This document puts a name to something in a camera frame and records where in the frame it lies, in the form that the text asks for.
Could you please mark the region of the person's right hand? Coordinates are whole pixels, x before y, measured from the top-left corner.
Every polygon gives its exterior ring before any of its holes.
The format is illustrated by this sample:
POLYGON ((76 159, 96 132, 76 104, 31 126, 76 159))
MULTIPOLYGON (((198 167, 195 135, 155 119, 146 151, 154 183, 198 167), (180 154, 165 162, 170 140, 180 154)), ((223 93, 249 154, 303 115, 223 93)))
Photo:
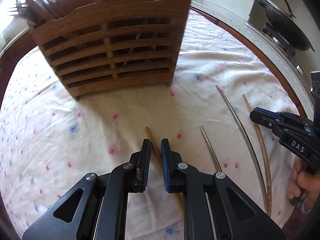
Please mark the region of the person's right hand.
POLYGON ((307 192, 304 198, 304 205, 307 209, 311 209, 319 196, 319 185, 319 174, 312 175, 306 172, 306 170, 303 170, 303 161, 296 157, 287 188, 287 196, 289 199, 300 197, 304 190, 307 192))

